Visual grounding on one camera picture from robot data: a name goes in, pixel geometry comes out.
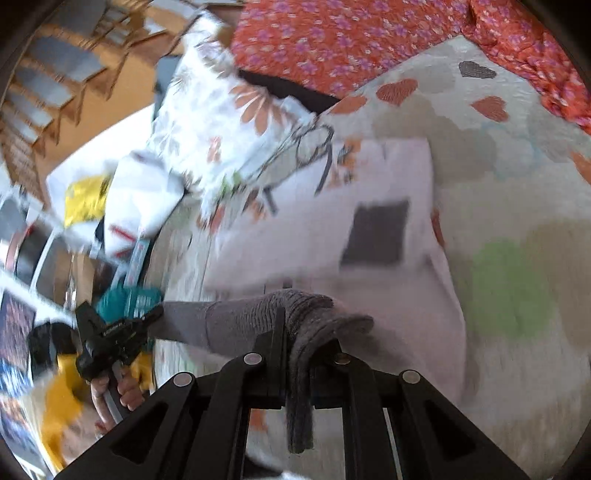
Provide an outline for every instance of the red floral fabric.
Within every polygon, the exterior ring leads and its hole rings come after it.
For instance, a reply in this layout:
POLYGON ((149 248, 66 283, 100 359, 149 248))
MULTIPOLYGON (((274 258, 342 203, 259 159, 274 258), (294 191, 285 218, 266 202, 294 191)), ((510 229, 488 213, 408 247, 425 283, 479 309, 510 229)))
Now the red floral fabric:
POLYGON ((339 98, 460 34, 469 0, 250 0, 232 51, 246 70, 339 98))
POLYGON ((516 0, 250 0, 236 64, 339 98, 463 33, 530 81, 542 104, 591 134, 591 101, 552 35, 516 0))
POLYGON ((558 42, 515 0, 470 0, 462 28, 495 63, 530 81, 544 107, 591 134, 589 92, 558 42))

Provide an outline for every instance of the colorful patterned fabric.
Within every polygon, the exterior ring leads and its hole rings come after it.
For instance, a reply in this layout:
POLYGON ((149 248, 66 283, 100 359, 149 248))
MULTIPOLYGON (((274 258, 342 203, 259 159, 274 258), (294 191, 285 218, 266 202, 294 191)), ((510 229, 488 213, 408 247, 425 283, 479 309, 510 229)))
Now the colorful patterned fabric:
POLYGON ((554 37, 515 0, 470 0, 462 28, 495 63, 529 80, 553 114, 591 134, 591 102, 578 72, 554 37))
MULTIPOLYGON (((335 140, 429 140, 438 230, 466 319, 466 387, 457 406, 530 478, 555 475, 591 418, 591 137, 460 36, 323 113, 252 187, 322 161, 314 152, 330 129, 335 140)), ((337 165, 343 177, 329 171, 327 183, 354 179, 358 165, 337 165)), ((243 214, 247 195, 218 209, 219 232, 243 214)), ((245 213, 270 215, 251 205, 245 213)), ((187 196, 154 246, 147 281, 166 289, 168 300, 215 299, 203 278, 220 236, 201 228, 198 215, 198 200, 187 196)), ((163 351, 157 361, 185 368, 176 351, 171 360, 163 351)), ((189 360, 200 369, 211 362, 203 353, 189 360)), ((397 368, 394 360, 372 366, 397 368)), ((343 478, 340 412, 314 413, 316 447, 302 455, 287 453, 284 413, 262 419, 248 435, 253 458, 307 478, 343 478)))
POLYGON ((232 43, 241 68, 339 98, 461 32, 468 0, 252 0, 232 43))
POLYGON ((591 134, 589 93, 558 42, 516 0, 252 0, 232 51, 238 66, 339 98, 462 32, 529 80, 553 114, 591 134))

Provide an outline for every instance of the green patch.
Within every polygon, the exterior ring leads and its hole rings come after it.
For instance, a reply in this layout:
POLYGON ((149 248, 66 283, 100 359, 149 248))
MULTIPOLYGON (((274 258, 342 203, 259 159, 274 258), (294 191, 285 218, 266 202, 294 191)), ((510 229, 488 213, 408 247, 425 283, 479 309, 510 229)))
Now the green patch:
POLYGON ((554 302, 545 277, 514 242, 490 242, 472 259, 466 322, 479 333, 530 338, 550 321, 554 302))

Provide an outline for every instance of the orange heart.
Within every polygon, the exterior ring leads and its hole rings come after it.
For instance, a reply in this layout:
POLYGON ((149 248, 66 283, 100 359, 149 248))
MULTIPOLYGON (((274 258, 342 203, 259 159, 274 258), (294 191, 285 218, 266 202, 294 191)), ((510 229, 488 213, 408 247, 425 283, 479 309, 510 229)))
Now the orange heart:
POLYGON ((571 152, 570 158, 573 159, 574 166, 577 167, 581 176, 591 185, 591 158, 585 158, 579 152, 571 152))
POLYGON ((365 105, 367 102, 367 98, 363 95, 348 96, 343 98, 339 103, 332 107, 332 109, 329 110, 329 113, 332 113, 333 115, 346 115, 348 113, 353 113, 363 107, 363 105, 365 105))
POLYGON ((376 96, 392 105, 400 106, 418 87, 415 79, 404 79, 396 83, 382 85, 376 92, 376 96))
POLYGON ((506 122, 509 120, 509 114, 505 112, 505 105, 506 102, 496 96, 485 97, 482 100, 470 104, 474 110, 495 122, 506 122))

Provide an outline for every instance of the cushion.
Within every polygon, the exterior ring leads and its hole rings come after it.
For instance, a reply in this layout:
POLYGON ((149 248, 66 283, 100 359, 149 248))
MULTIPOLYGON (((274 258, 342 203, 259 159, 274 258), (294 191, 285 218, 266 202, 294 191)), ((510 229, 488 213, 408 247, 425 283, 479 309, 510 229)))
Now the cushion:
POLYGON ((148 148, 202 197, 208 219, 218 198, 256 174, 297 127, 313 119, 297 100, 279 101, 240 79, 220 42, 191 41, 148 148))
POLYGON ((460 33, 468 0, 255 0, 232 43, 236 64, 342 98, 460 33))

